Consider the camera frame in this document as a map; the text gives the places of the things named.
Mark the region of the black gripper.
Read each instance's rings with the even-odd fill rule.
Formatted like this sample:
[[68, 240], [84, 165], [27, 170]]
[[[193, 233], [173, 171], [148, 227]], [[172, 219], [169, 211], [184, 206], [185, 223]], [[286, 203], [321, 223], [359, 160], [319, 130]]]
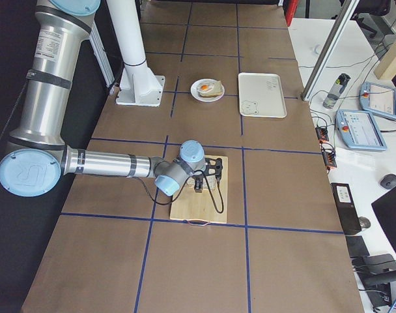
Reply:
[[204, 187], [205, 176], [203, 174], [194, 175], [192, 179], [194, 181], [194, 186], [193, 186], [194, 191], [196, 193], [201, 193]]

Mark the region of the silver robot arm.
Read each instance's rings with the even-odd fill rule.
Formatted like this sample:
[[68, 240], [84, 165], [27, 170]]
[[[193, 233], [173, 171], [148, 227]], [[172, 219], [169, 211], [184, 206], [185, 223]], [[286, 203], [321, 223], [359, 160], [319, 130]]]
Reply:
[[160, 157], [74, 149], [61, 138], [80, 45], [91, 34], [99, 1], [39, 1], [40, 32], [24, 85], [20, 125], [9, 135], [0, 161], [0, 184], [17, 196], [49, 192], [68, 174], [151, 177], [172, 196], [188, 178], [206, 168], [205, 152], [195, 140], [184, 142], [168, 162]]

